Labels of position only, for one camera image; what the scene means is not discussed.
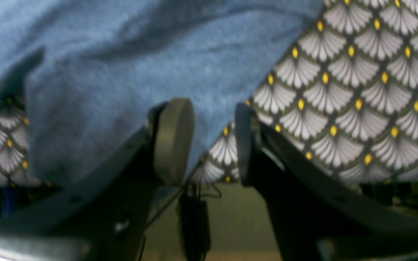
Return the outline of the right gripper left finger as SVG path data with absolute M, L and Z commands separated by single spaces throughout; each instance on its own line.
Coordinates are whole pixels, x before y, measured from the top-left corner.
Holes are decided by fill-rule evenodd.
M 154 107 L 85 179 L 0 219 L 0 261 L 134 261 L 155 191 L 184 183 L 194 123 L 190 99 Z

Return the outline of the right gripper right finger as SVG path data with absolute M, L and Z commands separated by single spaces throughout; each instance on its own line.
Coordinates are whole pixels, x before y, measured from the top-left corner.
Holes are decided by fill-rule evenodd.
M 284 261 L 418 261 L 418 219 L 352 192 L 255 111 L 234 116 L 239 179 L 267 205 Z

